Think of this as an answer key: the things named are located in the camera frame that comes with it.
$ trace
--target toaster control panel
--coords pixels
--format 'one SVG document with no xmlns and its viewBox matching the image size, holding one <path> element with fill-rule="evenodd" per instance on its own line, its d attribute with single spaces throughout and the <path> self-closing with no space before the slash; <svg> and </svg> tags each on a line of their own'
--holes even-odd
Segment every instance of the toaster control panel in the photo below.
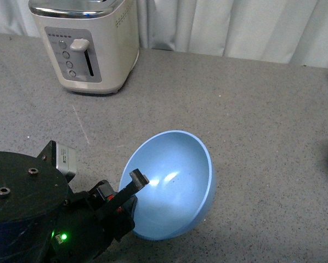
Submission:
<svg viewBox="0 0 328 263">
<path fill-rule="evenodd" d="M 85 29 L 45 27 L 50 46 L 65 79 L 101 82 L 92 35 Z"/>
</svg>

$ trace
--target black cylinder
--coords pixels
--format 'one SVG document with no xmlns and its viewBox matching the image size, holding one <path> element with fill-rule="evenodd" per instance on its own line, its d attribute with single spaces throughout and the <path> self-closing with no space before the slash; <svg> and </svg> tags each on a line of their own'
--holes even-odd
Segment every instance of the black cylinder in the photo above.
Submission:
<svg viewBox="0 0 328 263">
<path fill-rule="evenodd" d="M 43 160 L 0 152 L 0 263 L 43 261 L 67 188 Z"/>
</svg>

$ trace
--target toaster slot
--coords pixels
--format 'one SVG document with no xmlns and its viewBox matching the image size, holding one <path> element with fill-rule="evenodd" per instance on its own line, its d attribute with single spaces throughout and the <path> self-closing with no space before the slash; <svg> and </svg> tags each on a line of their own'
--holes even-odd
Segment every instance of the toaster slot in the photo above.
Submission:
<svg viewBox="0 0 328 263">
<path fill-rule="evenodd" d="M 85 54 L 86 63 L 87 63 L 88 70 L 89 70 L 89 74 L 93 77 L 94 76 L 93 69 L 92 69 L 92 65 L 91 65 L 91 61 L 89 59 L 89 55 L 88 55 L 87 49 L 85 50 L 84 54 Z"/>
</svg>

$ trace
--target bowl rim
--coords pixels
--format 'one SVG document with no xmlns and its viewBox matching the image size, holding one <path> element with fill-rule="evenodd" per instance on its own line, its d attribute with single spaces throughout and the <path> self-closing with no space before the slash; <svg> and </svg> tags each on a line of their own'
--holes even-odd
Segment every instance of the bowl rim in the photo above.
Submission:
<svg viewBox="0 0 328 263">
<path fill-rule="evenodd" d="M 188 131 L 184 131 L 184 130 L 168 130 L 168 131 L 163 131 L 161 133 L 158 133 L 154 136 L 152 136 L 151 138 L 149 138 L 147 141 L 145 141 L 144 143 L 141 144 L 141 146 L 139 146 L 136 151 L 131 155 L 129 161 L 126 163 L 126 166 L 122 172 L 122 175 L 121 175 L 121 178 L 120 178 L 120 183 L 119 183 L 119 191 L 121 190 L 120 189 L 120 185 L 121 185 L 121 182 L 123 180 L 123 177 L 124 177 L 124 174 L 125 174 L 125 171 L 128 167 L 128 165 L 130 164 L 132 158 L 137 154 L 137 152 L 144 146 L 146 145 L 147 143 L 149 143 L 149 141 L 159 137 L 159 136 L 163 136 L 165 134 L 169 134 L 169 133 L 182 133 L 182 134 L 185 134 L 185 135 L 188 135 L 190 136 L 191 138 L 195 139 L 199 144 L 200 146 L 203 148 L 204 152 L 205 152 L 205 155 L 206 155 L 206 158 L 207 158 L 207 161 L 208 161 L 208 184 L 207 184 L 207 187 L 206 187 L 206 191 L 205 191 L 205 194 L 204 194 L 204 197 L 202 199 L 202 202 L 200 203 L 199 207 L 197 208 L 195 214 L 192 216 L 191 220 L 189 221 L 189 223 L 187 224 L 184 224 L 182 225 L 179 229 L 175 230 L 173 233 L 171 233 L 170 235 L 165 235 L 163 237 L 161 237 L 160 239 L 154 239 L 153 237 L 148 237 L 148 236 L 145 236 L 141 233 L 138 233 L 137 231 L 133 230 L 134 233 L 136 233 L 138 236 L 142 237 L 142 238 L 146 238 L 146 239 L 149 239 L 149 240 L 161 240 L 161 239 L 167 239 L 167 238 L 170 238 L 172 237 L 173 235 L 177 235 L 177 234 L 180 234 L 180 232 L 184 232 L 185 229 L 196 219 L 196 217 L 199 215 L 200 211 L 202 211 L 202 208 L 204 207 L 206 201 L 207 201 L 207 198 L 209 196 L 209 193 L 210 193 L 210 190 L 211 190 L 211 187 L 212 187 L 212 181 L 213 181 L 213 165 L 212 165 L 212 160 L 211 160 L 211 157 L 210 157 L 210 154 L 208 152 L 208 149 L 207 147 L 204 145 L 204 143 L 194 134 L 192 133 L 189 133 Z"/>
</svg>

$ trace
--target toaster lever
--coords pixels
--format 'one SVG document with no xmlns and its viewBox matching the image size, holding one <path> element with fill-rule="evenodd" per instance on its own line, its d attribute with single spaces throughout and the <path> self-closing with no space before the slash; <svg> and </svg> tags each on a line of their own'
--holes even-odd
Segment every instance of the toaster lever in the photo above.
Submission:
<svg viewBox="0 0 328 263">
<path fill-rule="evenodd" d="M 89 41 L 87 39 L 74 39 L 70 45 L 70 49 L 75 52 L 85 52 L 89 46 Z"/>
</svg>

